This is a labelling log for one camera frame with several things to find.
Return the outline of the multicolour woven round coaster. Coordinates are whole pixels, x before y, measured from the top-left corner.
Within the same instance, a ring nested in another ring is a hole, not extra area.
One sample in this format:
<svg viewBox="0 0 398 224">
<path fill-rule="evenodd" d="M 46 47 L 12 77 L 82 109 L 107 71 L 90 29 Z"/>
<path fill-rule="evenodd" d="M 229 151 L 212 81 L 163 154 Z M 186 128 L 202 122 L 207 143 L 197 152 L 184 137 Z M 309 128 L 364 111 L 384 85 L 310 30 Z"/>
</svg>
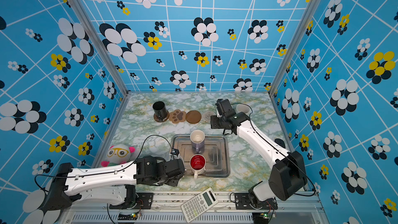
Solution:
<svg viewBox="0 0 398 224">
<path fill-rule="evenodd" d="M 211 122 L 211 117 L 216 116 L 217 114 L 214 113 L 213 111 L 206 111 L 202 114 L 202 121 L 205 123 L 210 123 Z"/>
</svg>

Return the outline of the brown wooden round coaster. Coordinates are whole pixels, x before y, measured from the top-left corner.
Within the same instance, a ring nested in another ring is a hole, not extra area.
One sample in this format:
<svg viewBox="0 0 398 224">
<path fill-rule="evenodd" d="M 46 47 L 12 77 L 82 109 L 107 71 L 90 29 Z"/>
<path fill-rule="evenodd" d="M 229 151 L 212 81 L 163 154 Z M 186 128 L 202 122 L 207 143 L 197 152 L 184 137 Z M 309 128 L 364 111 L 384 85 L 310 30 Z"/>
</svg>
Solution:
<svg viewBox="0 0 398 224">
<path fill-rule="evenodd" d="M 202 115 L 199 111 L 189 111 L 186 114 L 186 122 L 190 124 L 197 124 L 201 121 Z"/>
</svg>

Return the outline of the cork paw print coaster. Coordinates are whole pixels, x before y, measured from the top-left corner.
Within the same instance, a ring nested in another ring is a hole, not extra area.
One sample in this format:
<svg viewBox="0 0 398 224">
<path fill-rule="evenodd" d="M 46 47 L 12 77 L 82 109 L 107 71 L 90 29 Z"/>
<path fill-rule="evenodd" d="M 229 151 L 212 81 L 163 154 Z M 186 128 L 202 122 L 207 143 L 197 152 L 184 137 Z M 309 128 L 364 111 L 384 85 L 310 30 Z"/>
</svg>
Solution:
<svg viewBox="0 0 398 224">
<path fill-rule="evenodd" d="M 174 110 L 170 113 L 169 120 L 173 124 L 178 124 L 180 122 L 185 122 L 186 120 L 186 112 L 181 110 Z"/>
</svg>

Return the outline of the dark brown round coaster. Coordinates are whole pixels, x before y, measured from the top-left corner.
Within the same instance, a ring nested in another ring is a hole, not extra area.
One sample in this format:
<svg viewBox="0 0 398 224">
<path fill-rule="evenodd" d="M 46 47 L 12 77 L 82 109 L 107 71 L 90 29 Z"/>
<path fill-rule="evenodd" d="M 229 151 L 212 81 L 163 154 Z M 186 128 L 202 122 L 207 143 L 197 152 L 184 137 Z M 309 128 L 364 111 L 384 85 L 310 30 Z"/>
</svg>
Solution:
<svg viewBox="0 0 398 224">
<path fill-rule="evenodd" d="M 156 114 L 153 115 L 154 120 L 156 122 L 160 122 L 160 123 L 166 122 L 169 119 L 169 117 L 170 117 L 170 114 L 167 114 L 167 116 L 163 119 L 159 118 Z"/>
</svg>

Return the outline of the black metal cup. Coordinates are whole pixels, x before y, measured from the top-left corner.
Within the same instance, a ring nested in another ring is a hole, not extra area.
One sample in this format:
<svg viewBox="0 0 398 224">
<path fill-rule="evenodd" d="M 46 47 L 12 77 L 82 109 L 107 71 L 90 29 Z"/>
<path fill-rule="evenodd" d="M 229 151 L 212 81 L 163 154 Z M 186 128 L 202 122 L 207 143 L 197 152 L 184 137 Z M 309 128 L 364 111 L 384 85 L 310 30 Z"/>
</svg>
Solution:
<svg viewBox="0 0 398 224">
<path fill-rule="evenodd" d="M 156 114 L 159 118 L 163 119 L 170 114 L 169 111 L 166 109 L 165 103 L 162 101 L 157 101 L 152 105 L 154 110 L 154 114 Z"/>
</svg>

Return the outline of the cream mug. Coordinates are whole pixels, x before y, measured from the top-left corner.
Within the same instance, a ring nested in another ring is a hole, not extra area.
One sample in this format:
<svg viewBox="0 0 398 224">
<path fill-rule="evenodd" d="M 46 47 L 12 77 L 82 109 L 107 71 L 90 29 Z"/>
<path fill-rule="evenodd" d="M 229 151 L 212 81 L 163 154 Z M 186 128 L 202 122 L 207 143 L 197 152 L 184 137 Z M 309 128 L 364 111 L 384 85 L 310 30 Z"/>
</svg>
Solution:
<svg viewBox="0 0 398 224">
<path fill-rule="evenodd" d="M 246 115 L 249 115 L 251 113 L 251 108 L 246 104 L 237 104 L 236 112 L 242 112 Z"/>
</svg>

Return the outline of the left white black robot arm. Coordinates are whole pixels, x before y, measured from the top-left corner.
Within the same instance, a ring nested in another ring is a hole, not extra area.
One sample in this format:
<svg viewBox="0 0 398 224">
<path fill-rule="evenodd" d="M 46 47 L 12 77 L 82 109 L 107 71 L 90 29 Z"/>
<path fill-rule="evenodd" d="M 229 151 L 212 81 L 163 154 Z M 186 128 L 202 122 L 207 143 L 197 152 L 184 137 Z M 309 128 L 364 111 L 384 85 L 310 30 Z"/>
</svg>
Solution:
<svg viewBox="0 0 398 224">
<path fill-rule="evenodd" d="M 136 193 L 136 185 L 176 187 L 184 176 L 180 159 L 169 161 L 145 156 L 111 167 L 79 169 L 64 163 L 44 192 L 39 207 L 44 211 L 62 211 L 74 203 L 107 203 L 113 209 L 131 209 L 144 205 Z"/>
</svg>

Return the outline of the metal serving tray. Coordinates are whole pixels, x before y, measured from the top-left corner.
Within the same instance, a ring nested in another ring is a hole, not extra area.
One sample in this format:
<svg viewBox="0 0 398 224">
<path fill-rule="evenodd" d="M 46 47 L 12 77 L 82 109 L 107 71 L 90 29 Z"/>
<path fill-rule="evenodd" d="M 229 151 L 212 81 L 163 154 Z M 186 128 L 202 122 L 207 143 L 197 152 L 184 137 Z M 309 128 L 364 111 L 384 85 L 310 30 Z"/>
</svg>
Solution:
<svg viewBox="0 0 398 224">
<path fill-rule="evenodd" d="M 207 177 L 226 178 L 230 175 L 229 145 L 226 137 L 222 135 L 209 135 L 205 137 L 205 146 L 199 149 L 199 154 L 206 160 L 205 171 Z M 179 150 L 179 155 L 184 161 L 185 176 L 192 176 L 190 159 L 196 154 L 191 145 L 189 135 L 175 135 L 172 139 L 173 148 Z"/>
</svg>

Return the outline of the lavender ceramic mug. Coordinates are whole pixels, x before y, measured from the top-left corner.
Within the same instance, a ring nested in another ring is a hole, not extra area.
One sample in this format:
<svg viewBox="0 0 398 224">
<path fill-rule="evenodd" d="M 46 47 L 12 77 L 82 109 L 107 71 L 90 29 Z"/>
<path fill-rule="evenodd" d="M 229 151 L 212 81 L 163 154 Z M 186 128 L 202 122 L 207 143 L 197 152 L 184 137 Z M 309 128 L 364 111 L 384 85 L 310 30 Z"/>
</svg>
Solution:
<svg viewBox="0 0 398 224">
<path fill-rule="evenodd" d="M 195 152 L 199 153 L 200 150 L 205 146 L 205 133 L 201 130 L 194 130 L 190 134 L 190 141 L 192 147 L 195 149 Z"/>
</svg>

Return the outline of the plush toy with glasses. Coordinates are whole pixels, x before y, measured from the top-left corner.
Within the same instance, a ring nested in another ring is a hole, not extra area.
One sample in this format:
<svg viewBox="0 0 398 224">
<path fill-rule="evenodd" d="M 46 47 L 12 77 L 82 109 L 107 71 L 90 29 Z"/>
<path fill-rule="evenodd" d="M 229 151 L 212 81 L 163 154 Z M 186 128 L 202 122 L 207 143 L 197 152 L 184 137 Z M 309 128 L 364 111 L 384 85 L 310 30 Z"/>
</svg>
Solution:
<svg viewBox="0 0 398 224">
<path fill-rule="evenodd" d="M 113 145 L 107 151 L 106 158 L 101 162 L 101 166 L 108 167 L 127 163 L 134 152 L 134 147 L 124 144 Z"/>
</svg>

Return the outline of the left green circuit board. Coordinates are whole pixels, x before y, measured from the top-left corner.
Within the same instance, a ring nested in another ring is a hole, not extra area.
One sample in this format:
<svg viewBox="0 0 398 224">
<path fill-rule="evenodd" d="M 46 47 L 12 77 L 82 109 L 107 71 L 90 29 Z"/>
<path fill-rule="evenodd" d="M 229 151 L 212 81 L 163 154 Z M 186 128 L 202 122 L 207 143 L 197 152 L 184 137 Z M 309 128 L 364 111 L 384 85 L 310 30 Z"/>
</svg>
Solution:
<svg viewBox="0 0 398 224">
<path fill-rule="evenodd" d="M 137 212 L 137 213 L 120 213 L 118 215 L 118 220 L 122 220 L 122 221 L 128 221 L 128 220 L 138 220 L 141 217 L 141 213 Z"/>
</svg>

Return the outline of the black computer mouse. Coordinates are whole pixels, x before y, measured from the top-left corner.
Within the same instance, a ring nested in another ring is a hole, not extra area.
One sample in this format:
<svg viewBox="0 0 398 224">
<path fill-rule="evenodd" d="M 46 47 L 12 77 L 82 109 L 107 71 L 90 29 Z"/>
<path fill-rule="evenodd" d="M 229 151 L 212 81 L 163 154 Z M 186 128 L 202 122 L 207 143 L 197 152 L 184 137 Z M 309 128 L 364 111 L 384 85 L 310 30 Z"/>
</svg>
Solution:
<svg viewBox="0 0 398 224">
<path fill-rule="evenodd" d="M 282 139 L 276 138 L 274 142 L 282 148 L 286 148 L 286 144 Z"/>
</svg>

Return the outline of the white scientific calculator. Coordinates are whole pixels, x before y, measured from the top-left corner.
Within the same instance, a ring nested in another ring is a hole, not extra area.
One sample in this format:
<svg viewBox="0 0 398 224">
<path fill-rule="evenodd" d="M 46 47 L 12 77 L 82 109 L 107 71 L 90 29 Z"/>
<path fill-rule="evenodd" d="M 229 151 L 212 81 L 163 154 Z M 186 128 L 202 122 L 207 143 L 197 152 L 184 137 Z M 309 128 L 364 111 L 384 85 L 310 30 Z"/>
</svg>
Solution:
<svg viewBox="0 0 398 224">
<path fill-rule="evenodd" d="M 182 213 L 187 223 L 191 223 L 210 208 L 218 204 L 218 199 L 212 188 L 208 188 L 181 205 Z"/>
</svg>

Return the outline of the right green circuit board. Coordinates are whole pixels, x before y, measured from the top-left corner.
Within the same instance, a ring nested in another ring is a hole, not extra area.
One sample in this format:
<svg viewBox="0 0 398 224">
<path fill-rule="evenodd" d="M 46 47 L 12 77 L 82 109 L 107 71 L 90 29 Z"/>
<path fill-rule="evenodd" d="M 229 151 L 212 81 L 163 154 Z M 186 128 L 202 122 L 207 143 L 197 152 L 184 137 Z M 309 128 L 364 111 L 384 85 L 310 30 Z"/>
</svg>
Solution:
<svg viewBox="0 0 398 224">
<path fill-rule="evenodd" d="M 273 217 L 273 214 L 269 213 L 252 213 L 253 222 L 257 223 L 268 223 Z"/>
</svg>

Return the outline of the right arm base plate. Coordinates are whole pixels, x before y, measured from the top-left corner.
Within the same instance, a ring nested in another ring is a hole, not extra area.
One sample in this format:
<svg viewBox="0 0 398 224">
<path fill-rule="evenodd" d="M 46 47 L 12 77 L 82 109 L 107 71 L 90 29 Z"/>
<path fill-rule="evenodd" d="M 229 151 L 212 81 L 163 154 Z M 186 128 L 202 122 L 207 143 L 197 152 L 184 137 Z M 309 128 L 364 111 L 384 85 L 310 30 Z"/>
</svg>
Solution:
<svg viewBox="0 0 398 224">
<path fill-rule="evenodd" d="M 235 203 L 237 210 L 278 210 L 278 204 L 275 198 L 267 199 L 264 202 L 253 205 L 249 198 L 249 193 L 233 193 L 232 202 Z"/>
</svg>

